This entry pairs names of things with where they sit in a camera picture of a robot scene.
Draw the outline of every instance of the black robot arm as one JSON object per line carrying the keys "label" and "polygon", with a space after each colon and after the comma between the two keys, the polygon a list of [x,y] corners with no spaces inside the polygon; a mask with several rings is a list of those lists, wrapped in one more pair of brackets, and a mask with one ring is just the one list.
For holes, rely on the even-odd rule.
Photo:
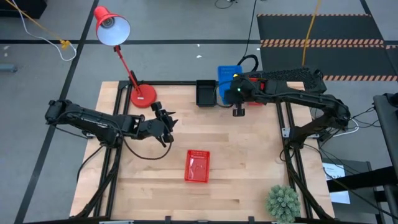
{"label": "black robot arm", "polygon": [[137,140],[152,136],[163,147],[174,141],[171,132],[178,120],[169,116],[174,112],[162,110],[160,102],[151,105],[156,118],[147,121],[144,115],[110,115],[83,108],[69,100],[52,100],[49,105],[45,114],[47,124],[70,124],[95,135],[102,146],[118,147],[123,142],[122,136]]}
{"label": "black robot arm", "polygon": [[341,129],[351,117],[348,107],[333,95],[307,92],[289,88],[285,81],[260,79],[252,81],[245,74],[235,74],[231,88],[225,91],[229,104],[235,104],[233,116],[244,116],[244,102],[267,103],[289,102],[318,108],[323,115],[302,127],[290,127],[288,142],[291,147],[303,148],[307,137],[326,128]]}

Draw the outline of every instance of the blue bin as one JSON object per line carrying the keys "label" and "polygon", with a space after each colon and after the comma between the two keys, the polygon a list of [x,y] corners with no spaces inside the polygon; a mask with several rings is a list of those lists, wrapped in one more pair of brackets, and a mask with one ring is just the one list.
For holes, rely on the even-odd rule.
{"label": "blue bin", "polygon": [[225,90],[229,90],[229,88],[231,88],[231,83],[228,82],[223,84],[223,82],[231,81],[233,79],[233,75],[236,73],[242,73],[242,66],[220,65],[218,67],[218,91],[224,104],[227,104],[226,100],[224,99],[224,92]]}

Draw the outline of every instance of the wooden table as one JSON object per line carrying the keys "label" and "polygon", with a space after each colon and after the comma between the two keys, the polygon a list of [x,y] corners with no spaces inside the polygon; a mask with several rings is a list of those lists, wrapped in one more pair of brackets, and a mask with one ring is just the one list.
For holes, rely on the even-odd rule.
{"label": "wooden table", "polygon": [[[288,85],[303,88],[302,83]],[[103,82],[96,110],[113,112],[117,86],[117,82]],[[272,186],[289,184],[286,166],[279,159],[282,139],[275,104],[246,106],[246,115],[236,118],[232,109],[197,107],[195,86],[155,86],[155,89],[163,108],[177,112],[173,114],[178,119],[173,132],[175,141],[170,153],[159,161],[139,159],[123,146],[111,218],[164,220],[171,215],[172,220],[246,221],[248,216],[254,216],[256,221],[274,220],[264,208],[265,197]],[[292,105],[292,110],[296,125],[311,121],[308,107]],[[129,114],[154,118],[150,108],[138,109],[133,105]],[[165,152],[154,138],[127,139],[127,142],[142,156],[157,157]],[[315,140],[306,143],[318,147]],[[98,141],[89,140],[85,158],[97,148]],[[184,181],[189,149],[210,151],[207,184]],[[77,214],[96,191],[103,159],[104,150],[82,170],[71,215]],[[334,216],[319,153],[305,147],[302,160],[309,191]],[[107,197],[106,191],[101,214]],[[301,214],[305,216],[303,203]]]}

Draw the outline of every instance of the red desk lamp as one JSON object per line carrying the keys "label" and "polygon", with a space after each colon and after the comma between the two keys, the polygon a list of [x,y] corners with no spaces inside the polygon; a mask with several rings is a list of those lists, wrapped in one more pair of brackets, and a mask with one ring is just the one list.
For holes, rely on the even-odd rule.
{"label": "red desk lamp", "polygon": [[120,60],[129,74],[129,79],[134,86],[131,92],[131,102],[138,108],[147,108],[156,100],[154,87],[146,84],[138,85],[137,78],[129,69],[120,51],[120,44],[127,40],[130,35],[129,22],[120,15],[110,13],[105,7],[98,6],[94,10],[97,20],[95,31],[98,40],[104,45],[114,46],[114,51],[119,55]]}

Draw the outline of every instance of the safety stripe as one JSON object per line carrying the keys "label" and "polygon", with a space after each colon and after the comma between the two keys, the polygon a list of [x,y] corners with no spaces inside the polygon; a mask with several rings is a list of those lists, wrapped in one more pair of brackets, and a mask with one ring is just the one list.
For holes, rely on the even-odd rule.
{"label": "safety stripe", "polygon": [[396,45],[387,45],[386,46],[386,49],[388,50],[388,49],[394,49],[394,48],[397,48],[397,46]]}
{"label": "safety stripe", "polygon": [[324,81],[397,81],[397,75],[324,75]]}
{"label": "safety stripe", "polygon": [[[313,14],[257,14],[260,16],[312,16]],[[317,16],[369,16],[369,14],[317,14]]]}
{"label": "safety stripe", "polygon": [[[304,47],[305,39],[266,39],[261,47]],[[379,39],[308,39],[307,47],[384,47]],[[386,49],[396,48],[388,45]]]}
{"label": "safety stripe", "polygon": [[[262,40],[261,47],[304,47],[305,40],[283,40],[283,44],[281,44],[281,40],[279,39],[271,39],[271,40]],[[381,47],[384,48],[382,44],[326,44],[327,42],[331,42],[331,40],[317,40],[316,44],[315,40],[308,40],[307,47],[324,47],[324,48],[371,48],[371,47]]]}

